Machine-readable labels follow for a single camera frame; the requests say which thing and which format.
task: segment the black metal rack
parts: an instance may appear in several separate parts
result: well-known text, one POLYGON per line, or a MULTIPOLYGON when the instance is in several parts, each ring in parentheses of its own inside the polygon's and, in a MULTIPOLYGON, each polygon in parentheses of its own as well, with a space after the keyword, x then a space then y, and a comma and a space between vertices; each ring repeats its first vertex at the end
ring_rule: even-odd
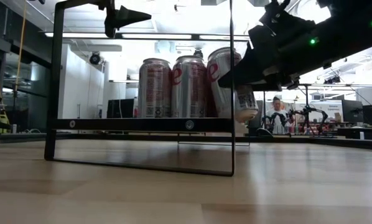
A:
MULTIPOLYGON (((45 142, 45 160, 73 162, 79 164, 93 164, 104 166, 128 167, 137 169, 163 170, 171 172, 184 172, 191 174, 208 174, 220 176, 233 176, 235 173, 235 115, 234 115, 234 97, 231 98, 231 118, 200 118, 200 119, 177 119, 177 118, 159 118, 159 119, 58 119, 58 101, 60 88, 60 67, 62 56, 62 38, 64 12, 66 9, 82 6, 84 4, 104 4, 104 0, 67 0, 58 2, 55 7, 55 20, 53 27, 53 49, 52 49, 52 74, 50 76, 50 95, 47 115, 47 137, 45 142), (75 161, 55 158, 55 143, 57 139, 57 130, 110 130, 110 131, 141 131, 141 132, 170 132, 170 133, 231 133, 230 138, 223 138, 231 146, 231 169, 230 171, 220 170, 201 170, 181 167, 157 167, 145 166, 142 164, 125 164, 112 162, 90 162, 75 161)), ((230 4, 230 68, 233 71, 234 63, 234 32, 233 32, 233 0, 230 4)), ((234 92, 234 84, 230 86, 231 92, 234 92)))

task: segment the aluminum can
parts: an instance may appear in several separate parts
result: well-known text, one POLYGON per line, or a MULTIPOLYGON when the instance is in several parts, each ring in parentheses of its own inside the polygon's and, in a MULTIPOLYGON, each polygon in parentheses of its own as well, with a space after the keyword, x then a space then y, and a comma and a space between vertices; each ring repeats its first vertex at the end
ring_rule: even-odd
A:
MULTIPOLYGON (((241 60, 241 55, 235 51, 235 65, 241 60)), ((231 90, 222 88, 218 80, 230 71, 230 48, 223 47, 208 57, 207 79, 211 83, 211 91, 219 118, 231 117, 231 90)), ((235 88, 235 118, 240 123, 253 119, 258 113, 254 92, 251 85, 235 88)))
POLYGON ((179 57, 172 73, 172 117, 205 117, 205 77, 207 68, 196 56, 179 57))
POLYGON ((169 62, 148 58, 139 69, 138 118, 169 118, 171 109, 169 62))

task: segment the red lettering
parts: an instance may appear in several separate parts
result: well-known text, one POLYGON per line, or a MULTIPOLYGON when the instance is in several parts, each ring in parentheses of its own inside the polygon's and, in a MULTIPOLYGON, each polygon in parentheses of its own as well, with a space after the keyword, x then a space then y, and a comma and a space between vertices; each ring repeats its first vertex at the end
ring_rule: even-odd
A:
POLYGON ((179 80, 179 82, 177 82, 176 79, 181 77, 181 76, 182 76, 181 69, 176 68, 172 73, 172 85, 178 85, 180 83, 181 79, 179 80))
POLYGON ((208 80, 210 82, 215 82, 219 78, 219 74, 217 76, 214 76, 218 69, 219 67, 217 64, 212 64, 208 67, 208 80))

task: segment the wooden floor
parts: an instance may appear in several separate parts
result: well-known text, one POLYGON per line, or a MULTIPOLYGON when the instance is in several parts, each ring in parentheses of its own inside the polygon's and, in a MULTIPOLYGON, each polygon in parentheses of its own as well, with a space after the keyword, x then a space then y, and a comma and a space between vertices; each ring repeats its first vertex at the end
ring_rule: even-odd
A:
MULTIPOLYGON (((0 145, 0 224, 372 223, 372 151, 252 144, 237 147, 234 177, 213 177, 46 162, 43 148, 0 145)), ((63 159, 221 170, 230 162, 228 146, 63 140, 57 148, 63 159)))

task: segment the man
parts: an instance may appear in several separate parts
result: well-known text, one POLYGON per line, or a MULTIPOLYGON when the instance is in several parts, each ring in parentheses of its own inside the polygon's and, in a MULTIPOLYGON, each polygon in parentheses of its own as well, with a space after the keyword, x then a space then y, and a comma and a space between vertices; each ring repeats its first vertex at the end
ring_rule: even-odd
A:
MULTIPOLYGON (((281 100, 277 97, 273 98, 273 109, 269 110, 266 113, 266 116, 271 118, 274 113, 282 114, 286 119, 286 125, 283 126, 280 116, 276 116, 273 123, 273 134, 287 134, 289 132, 289 127, 291 127, 291 123, 294 122, 294 119, 292 116, 290 118, 287 117, 287 112, 281 109, 281 100)), ((266 119, 266 124, 272 125, 268 119, 266 119)))

